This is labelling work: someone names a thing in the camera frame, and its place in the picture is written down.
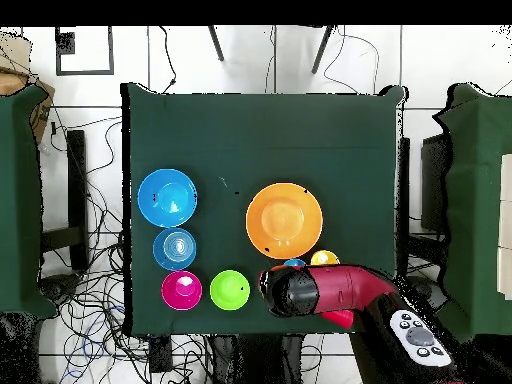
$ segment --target cardboard box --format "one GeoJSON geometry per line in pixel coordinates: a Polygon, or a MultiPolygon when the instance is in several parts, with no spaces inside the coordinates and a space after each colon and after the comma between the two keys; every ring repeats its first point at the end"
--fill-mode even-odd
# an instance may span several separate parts
{"type": "Polygon", "coordinates": [[[32,43],[26,38],[0,32],[0,72],[29,75],[31,50],[32,43]]]}
{"type": "Polygon", "coordinates": [[[48,84],[38,80],[36,77],[31,76],[27,78],[24,75],[15,75],[8,73],[0,73],[0,95],[10,96],[18,90],[21,90],[27,82],[35,83],[39,87],[46,90],[48,97],[43,102],[39,103],[30,116],[30,125],[34,133],[37,143],[41,143],[43,139],[44,130],[48,122],[48,114],[52,105],[55,89],[48,84]]]}

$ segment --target pink cup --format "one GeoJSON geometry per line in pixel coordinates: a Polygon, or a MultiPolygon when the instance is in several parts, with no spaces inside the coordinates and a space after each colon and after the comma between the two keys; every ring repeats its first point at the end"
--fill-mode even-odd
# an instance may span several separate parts
{"type": "Polygon", "coordinates": [[[161,293],[168,306],[177,311],[187,311],[199,303],[203,287],[191,272],[176,271],[165,277],[161,293]]]}

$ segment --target light blue cup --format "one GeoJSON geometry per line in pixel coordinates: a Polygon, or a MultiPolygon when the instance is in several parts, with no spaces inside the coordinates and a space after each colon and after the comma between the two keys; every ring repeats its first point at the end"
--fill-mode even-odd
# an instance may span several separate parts
{"type": "Polygon", "coordinates": [[[187,268],[196,257],[196,241],[182,228],[168,228],[153,242],[153,256],[158,264],[169,271],[187,268]]]}

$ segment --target green cup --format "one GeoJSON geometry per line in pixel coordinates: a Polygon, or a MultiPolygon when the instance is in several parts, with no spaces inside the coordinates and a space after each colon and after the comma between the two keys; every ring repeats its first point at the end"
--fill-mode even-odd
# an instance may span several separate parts
{"type": "Polygon", "coordinates": [[[247,278],[238,271],[222,271],[210,284],[213,303],[224,311],[235,311],[245,305],[251,288],[247,278]]]}

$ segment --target bowl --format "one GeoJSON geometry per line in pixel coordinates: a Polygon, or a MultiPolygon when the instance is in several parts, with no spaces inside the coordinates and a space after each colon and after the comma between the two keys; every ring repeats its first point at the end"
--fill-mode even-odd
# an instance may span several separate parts
{"type": "Polygon", "coordinates": [[[225,311],[235,311],[245,305],[251,288],[247,278],[238,271],[222,271],[210,284],[213,303],[225,311]]]}
{"type": "Polygon", "coordinates": [[[192,234],[182,228],[167,228],[153,242],[153,256],[169,271],[187,268],[196,257],[196,242],[192,234]]]}
{"type": "Polygon", "coordinates": [[[199,278],[188,271],[171,272],[165,277],[161,294],[164,302],[177,311],[187,311],[195,307],[201,295],[203,287],[199,278]]]}
{"type": "Polygon", "coordinates": [[[322,210],[311,192],[297,184],[277,183],[261,190],[247,209],[251,243],[274,259],[302,256],[322,232],[322,210]]]}
{"type": "Polygon", "coordinates": [[[153,225],[170,228],[187,222],[197,206],[192,180],[176,169],[158,169],[139,186],[137,202],[142,215],[153,225]]]}
{"type": "Polygon", "coordinates": [[[311,265],[328,265],[328,264],[339,264],[340,260],[338,257],[330,252],[329,250],[319,250],[313,253],[311,257],[311,265]]]}

